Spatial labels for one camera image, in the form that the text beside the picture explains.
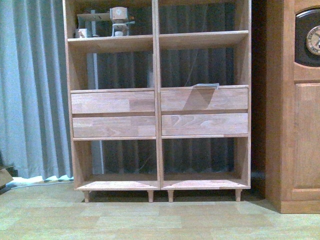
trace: wooden drawer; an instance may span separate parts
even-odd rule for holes
[[[154,91],[72,93],[72,114],[155,114]]]
[[[248,114],[163,115],[162,135],[235,135],[248,133]]]
[[[248,88],[162,90],[161,111],[172,114],[248,112]]]
[[[156,136],[154,116],[76,117],[74,138],[121,138]]]

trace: floor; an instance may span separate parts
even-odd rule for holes
[[[0,195],[1,240],[320,240],[320,214],[277,213],[234,191],[98,192],[83,203],[73,184],[12,189]]]

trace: cardboard box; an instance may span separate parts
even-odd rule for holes
[[[0,188],[10,183],[13,180],[12,176],[6,169],[0,170]]]

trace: curtain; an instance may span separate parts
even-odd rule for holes
[[[0,1],[0,150],[20,177],[72,175],[61,0]],[[131,9],[152,34],[151,8]],[[233,30],[234,5],[160,8],[161,34]],[[108,32],[99,26],[97,33]],[[91,89],[152,87],[152,53],[89,54]],[[162,87],[233,84],[233,50],[161,51]],[[233,139],[163,141],[165,173],[233,169]],[[93,173],[156,173],[155,140],[93,141]]]
[[[159,8],[160,33],[198,33],[234,30],[233,3]],[[151,8],[131,9],[136,25],[132,35],[152,34]],[[146,88],[148,52],[97,55],[96,88]],[[233,49],[210,48],[161,51],[162,87],[189,87],[198,83],[234,83]],[[92,144],[93,173],[156,173],[154,140],[102,141]],[[234,167],[232,138],[166,139],[164,172],[228,172]]]
[[[0,150],[19,177],[72,175],[61,0],[0,1]]]

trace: shelf leg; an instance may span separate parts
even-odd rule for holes
[[[154,191],[149,190],[148,192],[148,197],[149,197],[149,203],[153,203],[154,202]]]
[[[174,202],[174,190],[168,190],[169,203]]]
[[[90,202],[90,191],[83,191],[84,194],[84,202],[88,204]]]
[[[242,192],[242,189],[235,190],[235,201],[236,202],[241,202],[241,192]]]

